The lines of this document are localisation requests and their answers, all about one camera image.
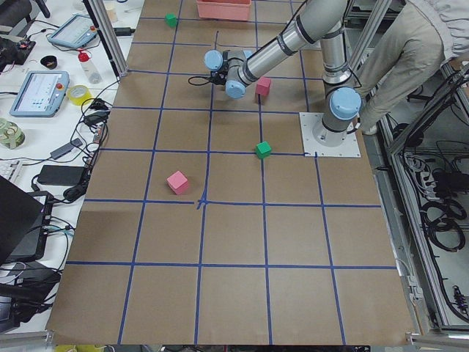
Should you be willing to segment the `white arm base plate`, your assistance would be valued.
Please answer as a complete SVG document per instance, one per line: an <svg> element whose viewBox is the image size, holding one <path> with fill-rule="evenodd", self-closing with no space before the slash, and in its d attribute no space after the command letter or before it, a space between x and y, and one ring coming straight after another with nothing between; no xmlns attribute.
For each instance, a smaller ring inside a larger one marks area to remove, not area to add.
<svg viewBox="0 0 469 352"><path fill-rule="evenodd" d="M300 112L303 154L307 157L360 158L361 152L352 123L346 131L331 132L322 124L323 113Z"/></svg>

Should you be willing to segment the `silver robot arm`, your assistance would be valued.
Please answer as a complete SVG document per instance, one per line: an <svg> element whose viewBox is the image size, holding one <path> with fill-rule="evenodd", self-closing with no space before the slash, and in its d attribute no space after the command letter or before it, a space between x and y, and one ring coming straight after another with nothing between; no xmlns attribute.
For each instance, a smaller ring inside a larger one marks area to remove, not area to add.
<svg viewBox="0 0 469 352"><path fill-rule="evenodd" d="M350 133L362 103L352 84L353 71L347 58L346 8L346 1L305 1L285 27L255 52L206 52L204 65L210 71L207 81L224 87L228 97L241 99L248 86L285 68L297 53L317 44L322 54L325 112L314 123L312 135L326 147L339 146Z"/></svg>

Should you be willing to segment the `pink cube near arm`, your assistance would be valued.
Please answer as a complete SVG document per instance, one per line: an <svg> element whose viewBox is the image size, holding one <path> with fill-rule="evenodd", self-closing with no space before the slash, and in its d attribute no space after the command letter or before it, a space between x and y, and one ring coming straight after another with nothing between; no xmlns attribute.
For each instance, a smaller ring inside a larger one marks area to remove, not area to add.
<svg viewBox="0 0 469 352"><path fill-rule="evenodd" d="M256 82L255 95L259 104L262 104L270 94L271 84L272 80L264 76Z"/></svg>

